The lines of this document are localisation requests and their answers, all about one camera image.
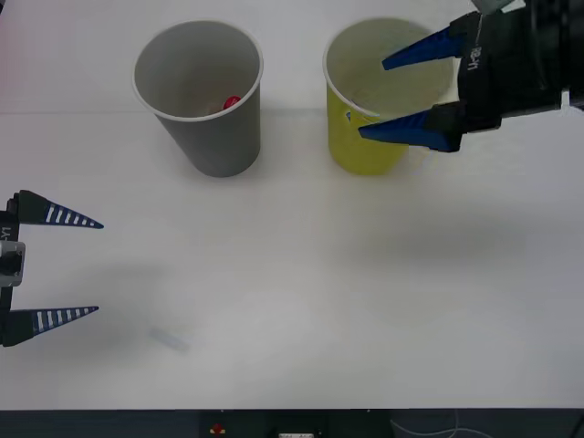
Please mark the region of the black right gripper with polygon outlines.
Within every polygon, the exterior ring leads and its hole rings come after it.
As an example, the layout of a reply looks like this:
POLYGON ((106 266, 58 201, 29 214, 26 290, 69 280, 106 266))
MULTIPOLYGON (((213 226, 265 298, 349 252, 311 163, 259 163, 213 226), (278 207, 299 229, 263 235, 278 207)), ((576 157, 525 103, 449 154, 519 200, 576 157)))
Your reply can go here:
POLYGON ((385 70, 461 58, 456 102, 359 128, 363 139, 431 151, 460 150, 465 132, 560 108, 560 8, 473 12, 382 60, 385 70))

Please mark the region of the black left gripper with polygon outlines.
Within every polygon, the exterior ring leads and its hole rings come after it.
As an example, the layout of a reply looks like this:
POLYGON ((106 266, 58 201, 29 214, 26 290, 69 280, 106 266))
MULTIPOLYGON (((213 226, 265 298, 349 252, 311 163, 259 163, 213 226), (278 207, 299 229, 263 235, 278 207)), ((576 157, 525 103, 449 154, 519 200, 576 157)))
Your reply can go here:
MULTIPOLYGON (((18 193, 22 224, 103 228, 100 222, 30 191, 18 193)), ((1 211, 1 345, 14 347, 50 330, 84 318, 99 307, 11 310, 13 288, 21 281, 21 245, 18 243, 17 201, 1 211)))

